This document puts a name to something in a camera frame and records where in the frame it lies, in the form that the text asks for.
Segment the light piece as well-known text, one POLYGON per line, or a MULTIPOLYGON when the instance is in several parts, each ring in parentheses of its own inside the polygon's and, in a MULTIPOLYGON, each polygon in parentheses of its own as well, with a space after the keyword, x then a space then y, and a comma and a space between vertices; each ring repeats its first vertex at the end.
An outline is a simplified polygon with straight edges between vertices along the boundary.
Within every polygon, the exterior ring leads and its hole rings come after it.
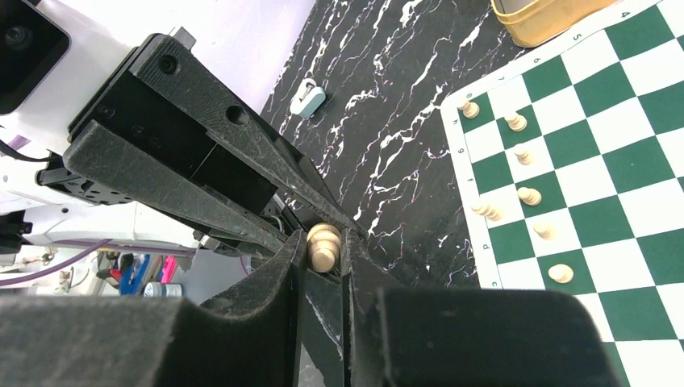
POLYGON ((341 233, 328 223, 313 226, 307 234, 307 253, 317 273, 329 273, 340 259, 341 233))

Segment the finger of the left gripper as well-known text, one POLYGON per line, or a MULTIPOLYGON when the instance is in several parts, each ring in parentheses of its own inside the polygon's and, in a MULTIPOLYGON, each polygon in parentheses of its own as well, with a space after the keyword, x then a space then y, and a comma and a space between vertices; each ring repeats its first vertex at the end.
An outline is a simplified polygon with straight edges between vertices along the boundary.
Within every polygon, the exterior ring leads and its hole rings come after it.
POLYGON ((367 231, 344 211, 313 161, 243 103, 170 35, 152 34, 130 73, 206 135, 311 212, 338 227, 367 231))

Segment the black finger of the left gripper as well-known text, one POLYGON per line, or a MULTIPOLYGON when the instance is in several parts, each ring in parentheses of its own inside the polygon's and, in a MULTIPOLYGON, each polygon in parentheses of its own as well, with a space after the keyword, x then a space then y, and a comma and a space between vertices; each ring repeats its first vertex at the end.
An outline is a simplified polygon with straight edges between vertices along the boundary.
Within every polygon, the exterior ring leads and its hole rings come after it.
POLYGON ((257 214, 183 177, 94 120, 68 146, 63 161, 69 171, 191 223, 215 239, 271 252, 288 239, 257 214))

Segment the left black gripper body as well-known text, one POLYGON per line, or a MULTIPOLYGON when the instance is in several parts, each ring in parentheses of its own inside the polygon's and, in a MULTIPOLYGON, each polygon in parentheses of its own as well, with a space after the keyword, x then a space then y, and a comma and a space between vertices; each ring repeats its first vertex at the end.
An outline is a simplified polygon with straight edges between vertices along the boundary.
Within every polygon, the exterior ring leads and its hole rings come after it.
MULTIPOLYGON (((133 49, 69 125, 77 138, 94 120, 192 182, 260 214, 277 187, 206 135, 202 126, 137 80, 129 71, 140 56, 133 49)), ((63 160, 50 161, 37 174, 41 186, 88 202, 113 205, 131 201, 69 171, 63 160)))

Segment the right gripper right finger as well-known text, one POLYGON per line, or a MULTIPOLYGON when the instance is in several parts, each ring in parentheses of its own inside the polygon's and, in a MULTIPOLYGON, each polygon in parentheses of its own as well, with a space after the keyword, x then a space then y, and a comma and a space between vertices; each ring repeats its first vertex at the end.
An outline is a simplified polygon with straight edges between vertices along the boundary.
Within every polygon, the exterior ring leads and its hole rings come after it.
POLYGON ((400 284, 342 234, 346 386, 617 386, 586 308, 546 290, 400 284))

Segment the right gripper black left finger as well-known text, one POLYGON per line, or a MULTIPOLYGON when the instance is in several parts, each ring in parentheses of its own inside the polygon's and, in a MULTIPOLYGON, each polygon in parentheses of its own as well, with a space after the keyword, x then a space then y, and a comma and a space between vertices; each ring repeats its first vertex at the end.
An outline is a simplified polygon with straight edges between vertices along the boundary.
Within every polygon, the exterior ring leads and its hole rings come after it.
POLYGON ((201 305, 4 297, 4 386, 294 386, 307 237, 201 305))

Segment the light pawn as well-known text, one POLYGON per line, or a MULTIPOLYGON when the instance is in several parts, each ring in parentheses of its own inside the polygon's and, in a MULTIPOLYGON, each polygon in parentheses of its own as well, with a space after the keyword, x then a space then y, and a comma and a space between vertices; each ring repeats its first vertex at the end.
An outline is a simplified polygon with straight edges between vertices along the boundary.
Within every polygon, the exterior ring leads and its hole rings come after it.
POLYGON ((533 188, 520 187, 517 189, 517 195, 519 200, 528 206, 538 206, 542 200, 541 192, 533 188))
POLYGON ((549 222, 537 222, 533 225, 533 230, 544 240, 554 239, 557 235, 556 228, 549 222))
POLYGON ((566 284, 573 280, 574 271, 567 264, 555 264, 548 269, 548 276, 559 284, 566 284))
POLYGON ((471 210, 490 221, 497 222, 503 218, 503 208, 496 203, 479 198, 472 206, 471 210))
POLYGON ((512 152, 522 165, 530 165, 534 161, 534 155, 526 144, 516 144, 512 152))

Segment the light piece corner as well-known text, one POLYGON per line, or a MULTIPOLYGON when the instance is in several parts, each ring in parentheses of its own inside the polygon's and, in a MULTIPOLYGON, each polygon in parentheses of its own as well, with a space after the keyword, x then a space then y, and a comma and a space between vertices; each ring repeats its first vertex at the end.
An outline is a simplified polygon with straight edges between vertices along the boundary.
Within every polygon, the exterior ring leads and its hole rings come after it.
POLYGON ((477 117, 480 111, 479 105, 476 102, 472 102, 467 98, 462 98, 459 101, 457 108, 467 119, 473 119, 477 117))

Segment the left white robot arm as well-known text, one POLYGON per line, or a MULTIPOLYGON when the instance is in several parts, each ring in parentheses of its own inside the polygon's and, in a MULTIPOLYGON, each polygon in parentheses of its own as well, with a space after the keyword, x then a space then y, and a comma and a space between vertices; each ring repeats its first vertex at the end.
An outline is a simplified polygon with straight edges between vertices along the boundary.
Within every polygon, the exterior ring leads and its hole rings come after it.
POLYGON ((276 252, 359 225, 313 163, 226 87, 183 30, 126 45, 59 1, 1 4, 1 126, 48 150, 10 230, 34 244, 276 252))

